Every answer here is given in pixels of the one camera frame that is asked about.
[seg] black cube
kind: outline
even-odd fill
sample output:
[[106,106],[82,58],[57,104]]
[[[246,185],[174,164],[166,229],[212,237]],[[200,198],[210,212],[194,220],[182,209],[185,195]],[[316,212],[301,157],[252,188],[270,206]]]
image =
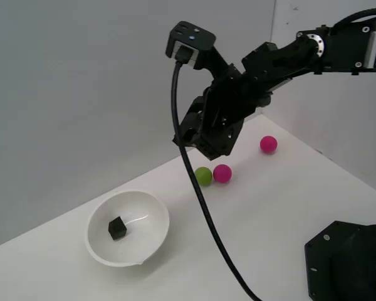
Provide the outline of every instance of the black cube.
[[124,225],[121,217],[113,219],[108,224],[108,232],[112,236],[113,240],[119,240],[127,233],[127,227]]

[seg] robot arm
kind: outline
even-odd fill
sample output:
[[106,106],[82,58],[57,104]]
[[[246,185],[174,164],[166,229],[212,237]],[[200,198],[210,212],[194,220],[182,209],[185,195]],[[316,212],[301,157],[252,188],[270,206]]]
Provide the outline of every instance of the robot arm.
[[266,42],[242,59],[244,73],[224,61],[212,33],[185,21],[178,23],[170,32],[166,55],[175,58],[179,48],[190,48],[188,65],[207,69],[214,78],[181,122],[185,146],[196,147],[210,160],[228,156],[244,118],[269,105],[273,91],[294,77],[309,72],[376,72],[376,17],[354,22],[375,15],[376,9],[370,9],[331,28],[323,25],[298,32],[295,41],[281,49]]

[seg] green ball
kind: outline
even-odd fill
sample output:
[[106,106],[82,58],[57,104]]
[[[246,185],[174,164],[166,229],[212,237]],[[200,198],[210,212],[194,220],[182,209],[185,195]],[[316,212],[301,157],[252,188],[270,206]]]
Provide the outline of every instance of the green ball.
[[195,171],[195,177],[202,186],[209,186],[212,182],[212,171],[207,167],[200,167]]

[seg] ball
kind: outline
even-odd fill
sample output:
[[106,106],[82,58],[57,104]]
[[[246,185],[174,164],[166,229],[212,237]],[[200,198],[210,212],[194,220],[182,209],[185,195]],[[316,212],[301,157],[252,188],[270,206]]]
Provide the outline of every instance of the ball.
[[195,171],[195,177],[202,186],[209,186],[212,182],[212,171],[207,167],[200,167]]
[[219,183],[227,183],[232,176],[231,168],[225,164],[217,165],[213,170],[214,180]]
[[261,150],[267,154],[272,154],[277,149],[277,140],[272,136],[264,136],[260,143]]

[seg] bowl rim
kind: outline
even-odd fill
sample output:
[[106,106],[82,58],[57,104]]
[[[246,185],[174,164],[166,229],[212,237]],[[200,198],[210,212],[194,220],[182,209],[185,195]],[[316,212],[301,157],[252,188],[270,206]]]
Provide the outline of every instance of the bowl rim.
[[[102,206],[109,199],[112,199],[115,196],[118,196],[119,194],[123,194],[123,193],[145,193],[145,194],[148,194],[149,196],[152,196],[160,204],[160,207],[162,207],[163,212],[165,213],[166,218],[167,218],[166,231],[164,233],[164,236],[163,236],[161,242],[159,243],[158,247],[154,250],[154,252],[151,255],[149,255],[147,258],[143,259],[142,262],[137,262],[137,263],[122,263],[122,262],[114,262],[114,261],[105,260],[102,257],[98,256],[95,253],[95,251],[93,251],[93,249],[92,249],[92,247],[91,247],[91,245],[89,243],[88,230],[89,230],[89,224],[90,224],[90,221],[92,220],[93,215],[96,213],[96,211],[99,209],[99,207]],[[163,242],[164,242],[165,238],[167,237],[167,233],[169,232],[169,227],[170,227],[170,214],[169,214],[169,210],[167,209],[167,207],[164,204],[163,200],[161,200],[160,198],[158,198],[153,193],[150,193],[150,192],[148,192],[146,190],[143,190],[143,189],[126,189],[126,190],[121,190],[121,191],[117,191],[115,194],[112,194],[111,196],[107,197],[102,202],[100,202],[95,207],[95,209],[93,210],[93,212],[91,213],[90,217],[88,218],[88,222],[86,223],[86,226],[85,226],[85,246],[86,246],[89,254],[96,261],[98,261],[98,262],[100,262],[100,263],[102,263],[104,265],[107,265],[109,267],[129,267],[129,266],[132,266],[132,265],[141,265],[145,260],[149,259],[154,253],[156,253],[156,251],[163,245]]]

